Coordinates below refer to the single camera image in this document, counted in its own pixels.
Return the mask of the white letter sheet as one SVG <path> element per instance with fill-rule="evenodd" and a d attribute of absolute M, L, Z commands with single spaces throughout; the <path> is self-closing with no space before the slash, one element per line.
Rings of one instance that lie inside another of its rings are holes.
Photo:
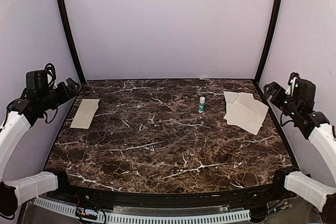
<path fill-rule="evenodd" d="M 228 125 L 237 126 L 257 135 L 268 112 L 268 106 L 254 99 L 251 93 L 241 92 L 227 114 Z"/>

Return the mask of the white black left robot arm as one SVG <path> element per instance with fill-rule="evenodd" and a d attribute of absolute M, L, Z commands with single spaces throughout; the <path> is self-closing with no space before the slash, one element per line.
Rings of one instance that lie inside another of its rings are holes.
<path fill-rule="evenodd" d="M 6 107 L 6 116 L 1 124 L 1 173 L 24 135 L 38 119 L 48 120 L 47 111 L 58 111 L 59 106 L 70 101 L 79 93 L 80 86 L 72 78 L 56 82 L 56 71 L 52 63 L 43 70 L 26 73 L 26 87 L 18 99 Z M 15 212 L 22 204 L 54 191 L 63 201 L 74 197 L 74 189 L 69 185 L 67 173 L 50 169 L 33 176 L 14 181 L 1 181 L 1 217 L 15 218 Z"/>

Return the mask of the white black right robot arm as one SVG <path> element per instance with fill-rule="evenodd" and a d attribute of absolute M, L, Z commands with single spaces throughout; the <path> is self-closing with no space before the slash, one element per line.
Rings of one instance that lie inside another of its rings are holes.
<path fill-rule="evenodd" d="M 288 88 L 276 82 L 264 86 L 264 97 L 277 107 L 282 115 L 290 117 L 304 138 L 320 153 L 332 177 L 335 177 L 335 127 L 320 111 L 315 111 L 316 85 L 291 73 Z M 268 195 L 280 199 L 287 192 L 294 193 L 312 204 L 323 223 L 335 223 L 335 188 L 327 186 L 294 167 L 276 171 Z"/>

